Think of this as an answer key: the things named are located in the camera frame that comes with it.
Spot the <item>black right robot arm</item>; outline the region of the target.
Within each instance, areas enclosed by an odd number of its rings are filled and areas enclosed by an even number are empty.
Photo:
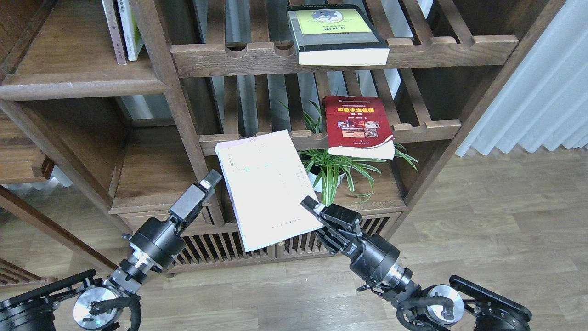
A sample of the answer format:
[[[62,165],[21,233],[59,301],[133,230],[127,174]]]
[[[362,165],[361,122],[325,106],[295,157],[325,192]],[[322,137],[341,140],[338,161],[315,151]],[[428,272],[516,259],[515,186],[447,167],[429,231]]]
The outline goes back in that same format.
[[[468,312],[476,319],[476,331],[528,331],[531,312],[512,300],[452,276],[448,285],[422,289],[412,280],[413,272],[401,265],[399,250],[380,235],[361,228],[361,215],[339,205],[325,206],[312,197],[301,205],[323,228],[316,231],[330,254],[350,258],[350,269],[369,289],[389,301],[397,320],[410,331],[447,331]]]

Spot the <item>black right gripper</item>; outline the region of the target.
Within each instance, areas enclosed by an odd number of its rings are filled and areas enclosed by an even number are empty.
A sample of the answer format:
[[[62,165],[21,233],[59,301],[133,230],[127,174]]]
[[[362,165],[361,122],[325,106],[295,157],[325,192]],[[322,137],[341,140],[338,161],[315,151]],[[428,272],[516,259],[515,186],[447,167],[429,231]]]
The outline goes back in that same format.
[[[306,196],[302,207],[317,217],[323,228],[316,235],[322,246],[335,255],[342,253],[351,261],[350,269],[368,287],[394,289],[401,284],[400,251],[380,235],[368,235],[361,228],[361,215],[339,205],[325,206]]]

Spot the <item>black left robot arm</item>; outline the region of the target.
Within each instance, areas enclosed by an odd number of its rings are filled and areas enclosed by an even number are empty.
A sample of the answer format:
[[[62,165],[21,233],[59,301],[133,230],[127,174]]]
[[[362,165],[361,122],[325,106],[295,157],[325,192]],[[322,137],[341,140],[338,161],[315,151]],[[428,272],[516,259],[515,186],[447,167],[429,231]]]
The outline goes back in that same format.
[[[130,330],[141,324],[140,287],[147,273],[168,270],[185,248],[183,232],[204,210],[222,176],[211,170],[192,184],[170,207],[166,220],[149,218],[125,237],[132,253],[105,280],[93,269],[45,285],[1,302],[3,331],[54,331],[54,312],[62,302],[75,299],[72,318],[86,331],[113,331],[124,310],[130,310]]]

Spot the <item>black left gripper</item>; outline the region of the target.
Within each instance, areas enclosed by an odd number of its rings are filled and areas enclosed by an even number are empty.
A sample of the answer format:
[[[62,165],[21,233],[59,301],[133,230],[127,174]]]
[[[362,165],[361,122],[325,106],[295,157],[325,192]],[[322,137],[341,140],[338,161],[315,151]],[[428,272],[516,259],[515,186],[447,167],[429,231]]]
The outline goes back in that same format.
[[[165,271],[185,247],[181,235],[197,219],[212,196],[212,189],[221,180],[222,174],[210,170],[200,184],[192,184],[170,207],[167,220],[149,218],[130,236],[134,253],[122,260],[122,270],[127,273]]]

